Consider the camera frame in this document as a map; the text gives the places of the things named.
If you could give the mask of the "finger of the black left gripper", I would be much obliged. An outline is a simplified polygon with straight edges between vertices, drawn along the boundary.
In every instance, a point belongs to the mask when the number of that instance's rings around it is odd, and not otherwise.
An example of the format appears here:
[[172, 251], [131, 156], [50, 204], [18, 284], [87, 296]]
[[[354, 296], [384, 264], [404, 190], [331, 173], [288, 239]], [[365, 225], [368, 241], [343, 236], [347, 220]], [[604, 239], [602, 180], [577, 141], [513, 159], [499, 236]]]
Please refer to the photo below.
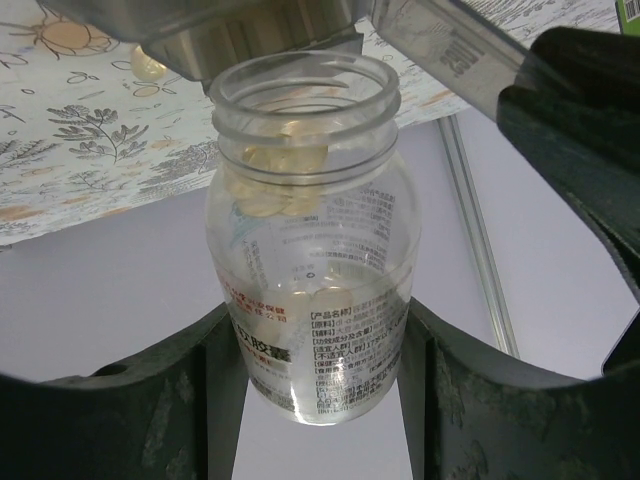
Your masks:
[[639, 38], [552, 28], [498, 97], [497, 126], [639, 293]]

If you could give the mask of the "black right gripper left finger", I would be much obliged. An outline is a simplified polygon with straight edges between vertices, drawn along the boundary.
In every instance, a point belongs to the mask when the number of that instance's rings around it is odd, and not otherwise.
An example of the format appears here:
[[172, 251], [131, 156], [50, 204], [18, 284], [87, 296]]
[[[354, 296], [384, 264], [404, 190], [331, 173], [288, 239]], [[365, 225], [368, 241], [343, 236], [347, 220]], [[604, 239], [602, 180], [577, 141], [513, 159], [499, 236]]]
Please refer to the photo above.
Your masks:
[[86, 377], [1, 378], [4, 479], [229, 479], [247, 371], [226, 306]]

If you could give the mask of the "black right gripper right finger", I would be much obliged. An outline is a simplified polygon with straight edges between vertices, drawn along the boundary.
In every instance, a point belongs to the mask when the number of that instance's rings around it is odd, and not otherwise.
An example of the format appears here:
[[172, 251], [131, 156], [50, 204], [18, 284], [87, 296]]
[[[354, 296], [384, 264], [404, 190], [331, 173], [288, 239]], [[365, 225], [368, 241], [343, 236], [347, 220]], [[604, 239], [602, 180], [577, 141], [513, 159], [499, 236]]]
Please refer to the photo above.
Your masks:
[[408, 308], [398, 374], [416, 479], [635, 479], [639, 356], [622, 339], [578, 380]]

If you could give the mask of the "green pill bottle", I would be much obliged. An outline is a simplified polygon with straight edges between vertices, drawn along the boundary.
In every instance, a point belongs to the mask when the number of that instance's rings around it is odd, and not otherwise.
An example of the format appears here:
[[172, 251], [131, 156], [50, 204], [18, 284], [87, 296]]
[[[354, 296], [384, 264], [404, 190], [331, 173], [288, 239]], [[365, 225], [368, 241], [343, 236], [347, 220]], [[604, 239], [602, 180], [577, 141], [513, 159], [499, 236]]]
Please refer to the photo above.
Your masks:
[[640, 0], [616, 0], [616, 13], [623, 35], [640, 36]]

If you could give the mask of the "clear pill bottle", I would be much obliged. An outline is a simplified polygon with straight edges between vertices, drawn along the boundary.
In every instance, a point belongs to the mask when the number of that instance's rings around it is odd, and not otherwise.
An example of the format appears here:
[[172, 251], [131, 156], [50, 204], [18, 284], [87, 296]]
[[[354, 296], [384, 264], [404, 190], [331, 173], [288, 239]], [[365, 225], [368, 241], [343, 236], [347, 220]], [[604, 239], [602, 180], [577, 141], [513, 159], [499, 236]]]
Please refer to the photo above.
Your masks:
[[209, 96], [206, 236], [249, 379], [301, 424], [362, 416], [398, 372], [421, 235], [398, 76], [290, 52], [226, 70]]

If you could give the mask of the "grey weekly pill organizer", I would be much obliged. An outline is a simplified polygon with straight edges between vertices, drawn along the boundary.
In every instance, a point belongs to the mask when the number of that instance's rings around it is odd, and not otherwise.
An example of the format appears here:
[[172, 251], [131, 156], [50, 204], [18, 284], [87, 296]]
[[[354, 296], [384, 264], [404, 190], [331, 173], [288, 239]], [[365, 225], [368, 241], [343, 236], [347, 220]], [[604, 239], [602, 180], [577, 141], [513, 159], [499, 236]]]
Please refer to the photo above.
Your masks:
[[360, 53], [367, 19], [387, 44], [494, 118], [505, 88], [527, 84], [525, 49], [461, 1], [49, 1], [47, 7], [138, 43], [191, 81], [296, 50]]

